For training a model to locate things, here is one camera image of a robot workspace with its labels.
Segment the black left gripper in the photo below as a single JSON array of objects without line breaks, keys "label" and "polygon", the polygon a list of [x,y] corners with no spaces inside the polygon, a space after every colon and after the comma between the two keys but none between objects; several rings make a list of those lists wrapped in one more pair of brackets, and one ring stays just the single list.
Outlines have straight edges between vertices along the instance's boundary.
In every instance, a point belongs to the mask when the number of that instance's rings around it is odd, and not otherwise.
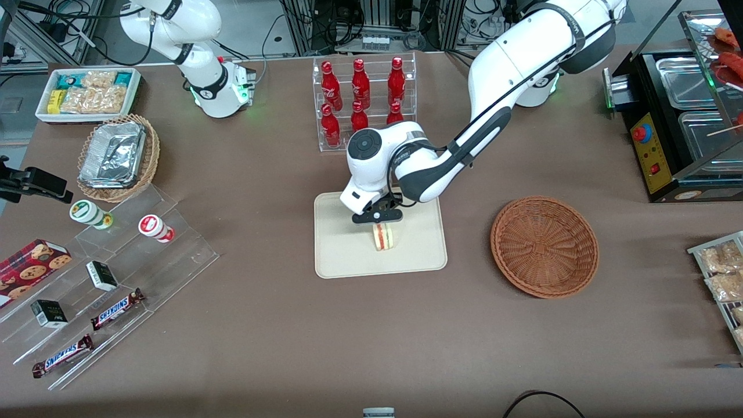
[{"label": "black left gripper", "polygon": [[393,230],[397,222],[403,218],[400,207],[400,196],[385,195],[379,201],[366,206],[361,214],[352,215],[351,222],[356,225],[372,224],[371,229],[374,232],[377,232],[378,224],[390,222],[390,229]]}]

